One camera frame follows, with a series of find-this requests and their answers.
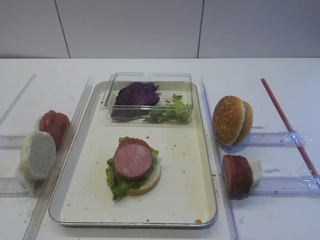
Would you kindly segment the purple cabbage leaf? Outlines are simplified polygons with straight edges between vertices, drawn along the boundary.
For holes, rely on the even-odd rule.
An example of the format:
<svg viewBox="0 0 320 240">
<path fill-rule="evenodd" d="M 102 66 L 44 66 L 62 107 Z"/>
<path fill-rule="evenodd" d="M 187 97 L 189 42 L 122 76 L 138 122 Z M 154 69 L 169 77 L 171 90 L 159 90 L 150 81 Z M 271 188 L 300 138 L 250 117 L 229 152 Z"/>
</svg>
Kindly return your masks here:
<svg viewBox="0 0 320 240">
<path fill-rule="evenodd" d="M 111 113 L 111 118 L 114 121 L 132 121 L 139 118 L 142 112 L 139 110 L 130 109 L 114 109 Z"/>
<path fill-rule="evenodd" d="M 156 93 L 159 86 L 153 82 L 133 82 L 122 88 L 115 99 L 115 106 L 154 106 L 160 97 Z"/>
</svg>

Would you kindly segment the tomato slice under meat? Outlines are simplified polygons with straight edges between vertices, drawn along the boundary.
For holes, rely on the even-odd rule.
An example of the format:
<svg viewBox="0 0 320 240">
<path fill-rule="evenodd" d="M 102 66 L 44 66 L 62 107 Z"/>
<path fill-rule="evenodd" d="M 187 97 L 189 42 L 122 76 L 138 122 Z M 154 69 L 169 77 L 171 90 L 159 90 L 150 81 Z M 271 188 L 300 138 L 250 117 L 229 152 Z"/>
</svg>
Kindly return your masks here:
<svg viewBox="0 0 320 240">
<path fill-rule="evenodd" d="M 126 145 L 131 145 L 131 144 L 141 145 L 143 147 L 146 147 L 146 148 L 150 149 L 150 146 L 144 140 L 138 139 L 138 138 L 126 138 L 126 139 L 123 139 L 119 143 L 118 148 L 124 147 Z"/>
</svg>

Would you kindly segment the red meat patty stack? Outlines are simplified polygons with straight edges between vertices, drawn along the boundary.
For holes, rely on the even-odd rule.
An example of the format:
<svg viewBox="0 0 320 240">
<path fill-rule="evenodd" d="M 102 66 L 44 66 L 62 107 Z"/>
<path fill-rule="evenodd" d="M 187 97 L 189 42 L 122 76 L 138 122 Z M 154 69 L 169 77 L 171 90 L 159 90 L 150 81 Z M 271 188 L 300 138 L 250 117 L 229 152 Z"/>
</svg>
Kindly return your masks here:
<svg viewBox="0 0 320 240">
<path fill-rule="evenodd" d="M 222 163 L 229 196 L 248 194 L 253 184 L 253 172 L 248 160 L 241 155 L 226 154 Z"/>
</svg>

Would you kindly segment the red tomato slices left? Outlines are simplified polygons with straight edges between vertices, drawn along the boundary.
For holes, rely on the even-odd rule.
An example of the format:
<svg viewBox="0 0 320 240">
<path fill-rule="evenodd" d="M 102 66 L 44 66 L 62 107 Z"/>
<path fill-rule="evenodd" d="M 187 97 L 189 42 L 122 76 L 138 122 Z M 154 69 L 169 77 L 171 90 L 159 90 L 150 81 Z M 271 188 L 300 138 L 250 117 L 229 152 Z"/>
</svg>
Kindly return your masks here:
<svg viewBox="0 0 320 240">
<path fill-rule="evenodd" d="M 41 118 L 38 128 L 42 132 L 51 134 L 54 139 L 56 149 L 61 148 L 64 134 L 71 122 L 67 115 L 61 112 L 50 110 Z"/>
</svg>

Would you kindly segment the white cheese piece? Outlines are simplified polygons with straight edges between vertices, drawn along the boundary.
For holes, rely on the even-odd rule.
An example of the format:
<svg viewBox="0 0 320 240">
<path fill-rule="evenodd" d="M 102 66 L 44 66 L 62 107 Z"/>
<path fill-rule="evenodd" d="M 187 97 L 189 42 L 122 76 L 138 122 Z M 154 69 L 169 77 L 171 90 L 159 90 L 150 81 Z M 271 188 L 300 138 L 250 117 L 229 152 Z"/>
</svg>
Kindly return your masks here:
<svg viewBox="0 0 320 240">
<path fill-rule="evenodd" d="M 259 161 L 250 161 L 249 166 L 252 171 L 252 187 L 257 185 L 263 177 L 263 169 Z"/>
</svg>

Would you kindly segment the white bread slice left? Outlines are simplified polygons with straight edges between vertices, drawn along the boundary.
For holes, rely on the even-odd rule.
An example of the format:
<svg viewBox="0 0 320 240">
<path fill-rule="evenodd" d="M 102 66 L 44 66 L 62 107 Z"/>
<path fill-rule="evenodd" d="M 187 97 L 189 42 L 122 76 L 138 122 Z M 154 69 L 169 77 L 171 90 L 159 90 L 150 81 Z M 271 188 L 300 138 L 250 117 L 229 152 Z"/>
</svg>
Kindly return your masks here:
<svg viewBox="0 0 320 240">
<path fill-rule="evenodd" d="M 37 182 L 46 179 L 56 159 L 53 137 L 43 131 L 32 131 L 25 138 L 15 177 L 20 186 L 33 194 Z"/>
</svg>

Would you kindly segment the clear plastic container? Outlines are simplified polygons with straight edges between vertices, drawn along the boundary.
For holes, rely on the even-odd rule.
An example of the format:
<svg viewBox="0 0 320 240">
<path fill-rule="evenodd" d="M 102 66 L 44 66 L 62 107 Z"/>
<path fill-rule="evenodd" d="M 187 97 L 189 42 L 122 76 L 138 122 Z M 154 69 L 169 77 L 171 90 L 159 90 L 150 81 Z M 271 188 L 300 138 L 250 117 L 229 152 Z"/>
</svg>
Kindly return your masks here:
<svg viewBox="0 0 320 240">
<path fill-rule="evenodd" d="M 116 97 L 122 88 L 130 85 L 134 82 L 142 83 L 154 83 L 155 86 L 159 86 L 156 93 L 159 95 L 159 102 L 156 105 L 115 105 Z M 183 102 L 189 104 L 189 109 L 192 111 L 194 108 L 193 100 L 193 84 L 191 75 L 188 73 L 144 73 L 144 72 L 117 72 L 110 77 L 110 80 L 106 86 L 104 95 L 101 99 L 100 108 L 107 112 L 107 117 L 113 122 L 127 123 L 150 123 L 144 122 L 151 110 L 156 108 L 163 108 L 166 104 L 166 100 L 170 99 L 173 94 L 182 95 Z M 142 115 L 134 120 L 130 121 L 116 121 L 111 117 L 113 110 L 138 110 L 141 111 Z M 161 123 L 150 123 L 150 124 L 189 124 L 179 122 L 161 122 Z"/>
</svg>

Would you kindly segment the bottom bun half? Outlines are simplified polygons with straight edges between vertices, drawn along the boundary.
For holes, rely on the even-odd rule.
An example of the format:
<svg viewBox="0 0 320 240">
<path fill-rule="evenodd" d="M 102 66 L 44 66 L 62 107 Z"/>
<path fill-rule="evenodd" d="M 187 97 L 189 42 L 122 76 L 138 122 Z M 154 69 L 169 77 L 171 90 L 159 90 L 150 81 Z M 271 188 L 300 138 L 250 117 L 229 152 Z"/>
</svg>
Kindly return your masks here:
<svg viewBox="0 0 320 240">
<path fill-rule="evenodd" d="M 150 172 L 147 181 L 138 188 L 130 188 L 126 194 L 129 196 L 139 196 L 154 189 L 161 178 L 161 170 L 161 164 L 160 162 L 157 162 L 153 170 Z"/>
</svg>

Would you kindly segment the sesame top bun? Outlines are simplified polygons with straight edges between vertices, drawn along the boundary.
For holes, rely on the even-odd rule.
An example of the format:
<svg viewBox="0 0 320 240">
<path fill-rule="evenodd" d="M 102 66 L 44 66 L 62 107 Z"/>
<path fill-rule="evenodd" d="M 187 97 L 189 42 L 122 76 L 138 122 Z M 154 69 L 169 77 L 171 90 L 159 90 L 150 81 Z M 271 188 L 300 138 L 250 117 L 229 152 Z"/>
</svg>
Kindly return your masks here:
<svg viewBox="0 0 320 240">
<path fill-rule="evenodd" d="M 231 146 L 239 137 L 245 120 L 245 106 L 236 96 L 224 96 L 216 104 L 213 115 L 213 129 L 216 139 Z"/>
</svg>

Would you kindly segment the metal baking tray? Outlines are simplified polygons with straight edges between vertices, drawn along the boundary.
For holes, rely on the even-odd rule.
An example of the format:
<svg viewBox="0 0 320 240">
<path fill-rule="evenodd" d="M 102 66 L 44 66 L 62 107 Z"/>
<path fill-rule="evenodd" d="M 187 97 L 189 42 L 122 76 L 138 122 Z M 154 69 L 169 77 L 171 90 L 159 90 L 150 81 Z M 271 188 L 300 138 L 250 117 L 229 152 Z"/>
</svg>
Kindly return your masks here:
<svg viewBox="0 0 320 240">
<path fill-rule="evenodd" d="M 196 88 L 189 124 L 115 123 L 100 109 L 108 83 L 97 84 L 69 149 L 48 213 L 70 228 L 204 228 L 217 202 Z M 150 192 L 119 201 L 107 185 L 106 167 L 120 137 L 158 150 L 161 177 Z"/>
</svg>

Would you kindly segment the clear lower right holder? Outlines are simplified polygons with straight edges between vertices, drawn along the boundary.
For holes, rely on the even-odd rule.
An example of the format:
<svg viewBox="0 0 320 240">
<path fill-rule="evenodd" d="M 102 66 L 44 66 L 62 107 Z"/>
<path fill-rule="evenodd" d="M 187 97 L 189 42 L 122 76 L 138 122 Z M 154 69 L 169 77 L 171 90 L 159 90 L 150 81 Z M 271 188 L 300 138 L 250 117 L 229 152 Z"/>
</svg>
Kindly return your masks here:
<svg viewBox="0 0 320 240">
<path fill-rule="evenodd" d="M 253 197 L 320 197 L 320 186 L 313 176 L 265 176 L 248 194 Z"/>
</svg>

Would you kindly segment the clear upper left holder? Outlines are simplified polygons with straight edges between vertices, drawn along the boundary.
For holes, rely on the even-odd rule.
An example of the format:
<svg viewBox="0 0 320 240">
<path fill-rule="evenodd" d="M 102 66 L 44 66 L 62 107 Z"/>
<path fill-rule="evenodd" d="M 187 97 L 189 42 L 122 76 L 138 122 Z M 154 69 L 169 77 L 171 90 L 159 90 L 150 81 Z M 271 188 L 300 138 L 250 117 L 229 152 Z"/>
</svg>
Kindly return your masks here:
<svg viewBox="0 0 320 240">
<path fill-rule="evenodd" d="M 0 150 L 20 150 L 24 144 L 24 135 L 1 135 L 0 136 Z"/>
</svg>

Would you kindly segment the red plastic strip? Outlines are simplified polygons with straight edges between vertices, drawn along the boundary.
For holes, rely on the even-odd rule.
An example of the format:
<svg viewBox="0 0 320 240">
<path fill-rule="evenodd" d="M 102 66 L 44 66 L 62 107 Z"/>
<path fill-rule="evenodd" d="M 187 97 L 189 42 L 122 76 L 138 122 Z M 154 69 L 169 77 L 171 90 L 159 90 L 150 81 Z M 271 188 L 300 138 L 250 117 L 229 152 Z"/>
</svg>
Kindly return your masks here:
<svg viewBox="0 0 320 240">
<path fill-rule="evenodd" d="M 272 101 L 275 109 L 277 110 L 282 122 L 284 123 L 286 129 L 288 130 L 288 132 L 291 135 L 291 138 L 293 139 L 293 141 L 295 142 L 295 145 L 302 157 L 302 159 L 304 160 L 308 170 L 310 171 L 311 175 L 315 178 L 315 182 L 318 185 L 318 188 L 320 187 L 320 175 L 317 172 L 316 168 L 314 167 L 312 161 L 310 160 L 310 157 L 308 156 L 306 150 L 304 149 L 303 145 L 300 143 L 299 138 L 294 134 L 294 130 L 289 122 L 289 120 L 287 119 L 285 113 L 283 112 L 280 104 L 278 103 L 276 97 L 274 96 L 272 90 L 270 89 L 267 81 L 264 78 L 260 79 L 262 85 L 264 86 L 266 92 L 268 93 L 268 96 L 270 98 L 270 100 Z"/>
</svg>

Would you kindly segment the clear far left rail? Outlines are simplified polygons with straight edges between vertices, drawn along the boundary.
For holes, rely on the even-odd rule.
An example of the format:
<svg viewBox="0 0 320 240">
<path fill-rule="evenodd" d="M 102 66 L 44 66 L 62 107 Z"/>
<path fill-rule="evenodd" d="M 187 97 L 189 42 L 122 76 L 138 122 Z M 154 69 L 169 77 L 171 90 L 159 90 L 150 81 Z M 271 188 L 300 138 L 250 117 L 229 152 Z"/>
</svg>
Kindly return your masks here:
<svg viewBox="0 0 320 240">
<path fill-rule="evenodd" d="M 32 82 L 34 81 L 34 79 L 37 77 L 37 74 L 33 74 L 29 80 L 26 82 L 26 84 L 23 86 L 23 88 L 20 90 L 20 92 L 16 95 L 16 97 L 13 99 L 13 101 L 11 102 L 11 104 L 8 106 L 8 108 L 5 110 L 5 112 L 3 113 L 3 115 L 0 117 L 0 125 L 3 124 L 3 122 L 6 120 L 6 118 L 8 117 L 8 115 L 10 114 L 10 112 L 13 110 L 13 108 L 16 106 L 16 104 L 18 103 L 18 101 L 21 99 L 21 97 L 24 95 L 24 93 L 27 91 L 27 89 L 29 88 L 29 86 L 32 84 Z"/>
</svg>

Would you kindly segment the clear rail of tray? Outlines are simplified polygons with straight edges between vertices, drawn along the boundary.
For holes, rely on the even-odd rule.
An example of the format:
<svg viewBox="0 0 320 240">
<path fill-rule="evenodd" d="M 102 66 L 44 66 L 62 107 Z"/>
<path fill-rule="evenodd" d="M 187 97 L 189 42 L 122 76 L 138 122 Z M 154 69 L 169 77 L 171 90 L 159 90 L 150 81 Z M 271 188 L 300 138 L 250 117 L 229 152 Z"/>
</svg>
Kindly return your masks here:
<svg viewBox="0 0 320 240">
<path fill-rule="evenodd" d="M 218 145 L 216 143 L 216 139 L 215 139 L 213 123 L 212 123 L 212 115 L 210 113 L 208 96 L 207 96 L 206 87 L 203 82 L 202 76 L 200 77 L 200 92 L 201 92 L 201 96 L 202 96 L 202 103 L 203 103 L 203 108 L 204 108 L 205 120 L 206 120 L 207 127 L 208 127 L 210 145 L 211 145 L 212 152 L 213 152 L 214 166 L 216 169 L 215 179 L 218 181 L 221 199 L 223 200 L 224 212 L 225 212 L 226 221 L 227 221 L 228 230 L 229 230 L 229 239 L 230 240 L 238 240 L 239 239 L 238 231 L 236 228 L 232 204 L 230 202 L 229 194 L 227 192 L 227 185 L 225 182 L 223 165 L 221 163 L 221 154 L 220 154 L 220 151 L 219 151 Z"/>
<path fill-rule="evenodd" d="M 73 139 L 76 135 L 78 125 L 82 119 L 82 115 L 85 110 L 92 87 L 93 80 L 91 78 L 88 78 L 86 85 L 83 89 L 82 95 L 80 97 L 80 100 L 78 102 L 77 108 L 72 117 L 70 126 L 64 135 L 61 148 L 56 155 L 56 160 L 53 163 L 52 168 L 48 173 L 46 180 L 43 183 L 42 190 L 38 198 L 38 202 L 35 206 L 29 224 L 22 238 L 23 240 L 35 240 L 37 238 L 39 229 L 42 224 L 42 220 L 45 216 L 53 191 L 55 189 L 55 185 L 58 181 L 62 167 L 64 166 L 64 162 L 68 155 L 71 143 L 73 142 Z"/>
</svg>

